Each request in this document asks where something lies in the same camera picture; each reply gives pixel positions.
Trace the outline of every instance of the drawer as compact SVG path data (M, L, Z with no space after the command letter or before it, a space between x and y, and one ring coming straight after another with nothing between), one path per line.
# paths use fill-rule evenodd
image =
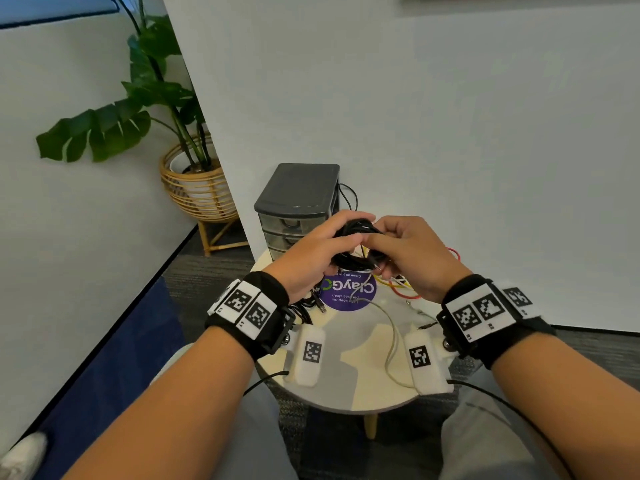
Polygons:
M269 249L269 254L271 254L271 259L276 261L276 259L284 255L284 251L279 251L277 249Z
M286 251L301 239L301 236L292 235L277 235L264 233L264 238L267 241L267 247L270 249Z
M280 217L258 214L264 231L273 234L290 234L303 236L325 222L326 217L313 219L281 219Z

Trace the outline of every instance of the potted plant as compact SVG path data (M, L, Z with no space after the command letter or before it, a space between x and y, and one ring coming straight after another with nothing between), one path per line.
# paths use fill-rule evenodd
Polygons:
M135 29L127 40L131 81L122 83L127 97L59 120L36 137L40 157L75 162L88 145L93 161L103 162L139 144L151 124L159 124L177 137L176 147L160 160L161 178L173 201L198 219L201 234L203 222L230 224L237 219L236 206L204 129L198 98L192 89L164 79L167 57L181 55L169 17L147 15L143 0L138 0L136 18L122 0L117 1ZM156 105L168 109L169 123L149 115L146 108ZM195 126L194 135L190 125Z

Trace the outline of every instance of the gray carpet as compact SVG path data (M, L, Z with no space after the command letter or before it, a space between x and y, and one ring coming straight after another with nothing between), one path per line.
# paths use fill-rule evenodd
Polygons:
M244 240L239 224L225 242ZM253 265L248 247L224 250L205 258L198 234L164 274L188 342L204 329L206 310L229 281ZM567 344L640 390L640 338L610 333L560 330ZM466 379L471 360L452 365L454 379ZM302 479L386 480L436 479L442 467L440 425L456 407L455 394L420 397L380 415L378 436L368 441L362 418L310 408L274 383L280 403L280 427L293 466Z

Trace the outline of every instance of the blue window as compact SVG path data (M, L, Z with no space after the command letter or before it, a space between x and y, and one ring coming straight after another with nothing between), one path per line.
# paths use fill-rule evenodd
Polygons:
M0 28L114 13L114 0L0 0Z

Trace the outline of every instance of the white plastic device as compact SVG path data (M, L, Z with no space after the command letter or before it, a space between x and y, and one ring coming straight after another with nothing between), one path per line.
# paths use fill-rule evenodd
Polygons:
M447 379L451 379L449 365L456 353L446 351L443 339L440 325L404 336L413 385L420 395L453 392L453 384L448 384Z
M289 343L282 348L293 352L293 362L287 382L300 386L313 387L320 377L320 368L324 357L326 332L314 325L302 324L289 332Z

